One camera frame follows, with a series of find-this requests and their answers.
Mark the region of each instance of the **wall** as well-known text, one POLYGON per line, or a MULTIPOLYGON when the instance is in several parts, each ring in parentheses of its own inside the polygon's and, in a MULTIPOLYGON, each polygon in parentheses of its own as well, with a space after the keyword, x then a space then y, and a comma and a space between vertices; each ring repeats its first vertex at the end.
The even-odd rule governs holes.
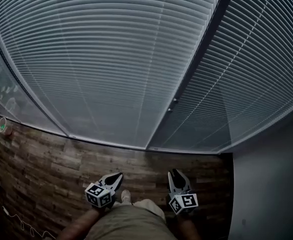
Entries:
POLYGON ((293 121, 233 153, 229 240, 293 239, 293 121))
POLYGON ((90 208, 84 189, 102 175, 121 171, 120 191, 132 200, 152 199, 165 212, 168 170, 181 169, 197 193, 195 223, 204 240, 217 240, 230 229, 232 156, 144 152, 71 140, 17 123, 9 137, 0 134, 0 240, 30 239, 30 228, 8 218, 17 214, 39 232, 56 236, 90 208))

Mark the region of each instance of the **shoe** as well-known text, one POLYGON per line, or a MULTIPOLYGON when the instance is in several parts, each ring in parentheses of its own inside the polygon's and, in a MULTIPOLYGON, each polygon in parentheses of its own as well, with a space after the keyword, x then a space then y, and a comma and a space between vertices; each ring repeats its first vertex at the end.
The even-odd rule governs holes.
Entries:
POLYGON ((131 194, 130 191, 125 189, 121 193, 122 203, 130 203, 131 204, 131 194))

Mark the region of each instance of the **person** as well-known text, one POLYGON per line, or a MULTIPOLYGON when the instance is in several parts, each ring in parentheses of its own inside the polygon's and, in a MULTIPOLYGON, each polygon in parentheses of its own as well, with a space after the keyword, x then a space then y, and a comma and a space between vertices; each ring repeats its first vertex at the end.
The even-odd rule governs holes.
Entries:
MULTIPOLYGON (((109 211, 92 208, 61 231, 56 240, 175 240, 165 214, 152 200, 131 202, 128 190, 109 211)), ((201 240, 187 215, 178 215, 178 228, 186 240, 201 240)))

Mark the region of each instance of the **floor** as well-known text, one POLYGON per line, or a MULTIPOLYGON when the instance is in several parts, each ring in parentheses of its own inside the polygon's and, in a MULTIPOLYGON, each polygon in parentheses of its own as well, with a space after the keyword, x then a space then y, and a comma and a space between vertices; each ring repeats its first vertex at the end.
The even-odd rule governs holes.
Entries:
POLYGON ((128 150, 71 140, 13 122, 12 126, 11 136, 0 134, 0 240, 31 238, 30 227, 22 231, 19 219, 6 216, 2 206, 37 231, 56 236, 90 208, 85 187, 119 171, 124 174, 120 190, 130 190, 133 201, 152 199, 174 231, 174 215, 166 206, 167 173, 173 168, 189 177, 197 193, 199 210, 193 219, 203 239, 227 239, 233 204, 231 154, 221 158, 128 150))

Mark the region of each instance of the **cable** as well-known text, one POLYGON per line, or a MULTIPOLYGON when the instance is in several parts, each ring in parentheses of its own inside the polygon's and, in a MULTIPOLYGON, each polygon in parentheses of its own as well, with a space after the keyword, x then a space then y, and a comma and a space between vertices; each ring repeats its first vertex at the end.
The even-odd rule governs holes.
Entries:
POLYGON ((30 235, 34 238, 35 237, 35 232, 43 239, 45 234, 48 233, 50 235, 50 237, 52 237, 53 239, 56 239, 53 235, 50 234, 50 232, 48 231, 44 231, 43 234, 40 234, 38 231, 35 230, 34 227, 32 227, 30 224, 26 223, 25 221, 23 221, 22 219, 20 219, 20 217, 15 214, 13 216, 11 216, 8 212, 8 210, 2 206, 4 212, 6 215, 8 215, 9 217, 11 218, 14 218, 14 217, 17 217, 19 220, 20 220, 20 227, 21 227, 21 230, 24 231, 25 230, 25 225, 29 226, 30 227, 30 235))

